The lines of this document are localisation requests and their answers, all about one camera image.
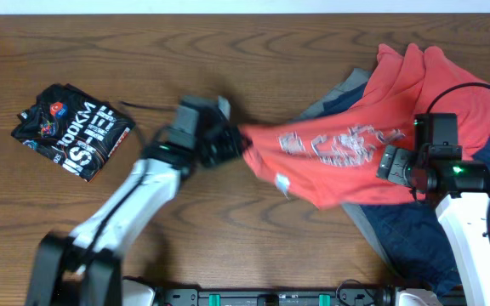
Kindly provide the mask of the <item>orange red soccer t-shirt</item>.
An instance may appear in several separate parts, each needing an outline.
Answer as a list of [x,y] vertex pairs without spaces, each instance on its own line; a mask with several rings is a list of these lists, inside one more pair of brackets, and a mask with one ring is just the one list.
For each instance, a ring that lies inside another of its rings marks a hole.
[[364,94],[348,110],[278,126],[242,125],[251,142],[243,158],[254,174],[318,208],[393,205],[410,202],[410,192],[376,172],[387,145],[414,147],[419,113],[456,114],[465,160],[485,146],[490,90],[483,80],[438,47],[411,43],[399,54],[381,44],[377,61]]

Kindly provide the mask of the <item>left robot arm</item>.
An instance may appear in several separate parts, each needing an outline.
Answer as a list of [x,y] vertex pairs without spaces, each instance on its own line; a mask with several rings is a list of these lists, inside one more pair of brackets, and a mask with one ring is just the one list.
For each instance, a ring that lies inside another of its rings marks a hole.
[[49,233],[41,240],[26,304],[156,305],[156,289],[124,278],[122,260],[196,163],[212,166],[239,155],[240,135],[230,116],[223,106],[180,106],[92,217],[67,236]]

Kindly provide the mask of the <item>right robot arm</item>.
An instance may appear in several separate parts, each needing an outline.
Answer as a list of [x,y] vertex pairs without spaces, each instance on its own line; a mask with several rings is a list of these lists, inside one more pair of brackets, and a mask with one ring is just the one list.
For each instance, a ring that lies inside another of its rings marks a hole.
[[469,305],[490,305],[490,172],[464,161],[462,147],[423,144],[416,150],[389,145],[377,177],[424,194],[452,248]]

